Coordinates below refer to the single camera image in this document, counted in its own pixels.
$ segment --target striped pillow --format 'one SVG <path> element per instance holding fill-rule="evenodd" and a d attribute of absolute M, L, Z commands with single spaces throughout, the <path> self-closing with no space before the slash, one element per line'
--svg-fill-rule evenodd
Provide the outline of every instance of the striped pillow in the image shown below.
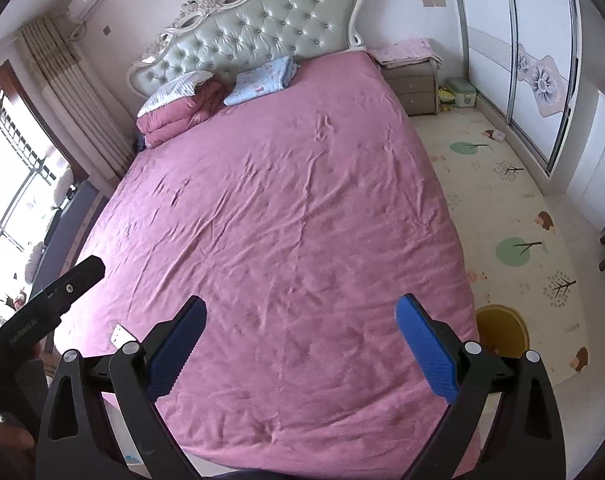
<path fill-rule="evenodd" d="M 214 77 L 214 74 L 207 72 L 206 70 L 196 70 L 194 72 L 188 72 L 180 77 L 165 83 L 163 86 L 158 88 L 153 95 L 147 99 L 147 102 L 142 105 L 142 108 L 138 112 L 138 118 L 141 118 L 144 114 L 147 114 L 156 108 L 160 108 L 180 97 L 190 97 L 196 95 L 198 86 Z"/>

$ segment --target pink bed sheet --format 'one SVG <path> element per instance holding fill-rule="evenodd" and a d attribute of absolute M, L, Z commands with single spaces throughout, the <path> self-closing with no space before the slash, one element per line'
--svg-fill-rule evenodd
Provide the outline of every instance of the pink bed sheet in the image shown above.
<path fill-rule="evenodd" d="M 138 155 L 89 254 L 106 277 L 63 316 L 58 349 L 112 352 L 116 323 L 142 339 L 199 295 L 207 329 L 157 406 L 184 449 L 235 468 L 399 478 L 445 402 L 396 301 L 413 292 L 477 337 L 441 187 L 364 52 L 305 62 L 290 88 Z"/>

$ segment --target upholstered headboard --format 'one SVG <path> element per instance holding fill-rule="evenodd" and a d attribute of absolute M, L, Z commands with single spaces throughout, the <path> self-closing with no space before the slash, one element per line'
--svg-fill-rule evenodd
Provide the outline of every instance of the upholstered headboard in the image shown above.
<path fill-rule="evenodd" d="M 171 27 L 129 69 L 143 97 L 185 72 L 208 70 L 232 84 L 269 59 L 364 48 L 355 31 L 362 0 L 189 0 Z"/>

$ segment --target nightstand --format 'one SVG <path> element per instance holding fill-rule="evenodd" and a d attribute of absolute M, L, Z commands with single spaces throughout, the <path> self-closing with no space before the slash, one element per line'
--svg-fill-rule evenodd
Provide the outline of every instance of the nightstand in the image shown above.
<path fill-rule="evenodd" d="M 383 68 L 382 76 L 396 94 L 407 115 L 438 114 L 438 68 L 434 60 Z"/>

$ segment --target blue gripper pad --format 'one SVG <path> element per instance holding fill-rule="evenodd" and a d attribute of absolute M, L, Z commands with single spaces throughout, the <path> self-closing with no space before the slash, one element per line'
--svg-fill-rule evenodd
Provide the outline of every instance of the blue gripper pad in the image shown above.
<path fill-rule="evenodd" d="M 147 364 L 149 381 L 146 391 L 151 402 L 169 394 L 204 332 L 207 307 L 200 298 L 193 297 L 192 300 L 187 311 Z"/>
<path fill-rule="evenodd" d="M 458 396 L 456 364 L 430 325 L 433 321 L 414 301 L 409 296 L 403 296 L 397 302 L 397 325 L 431 390 L 452 404 Z"/>

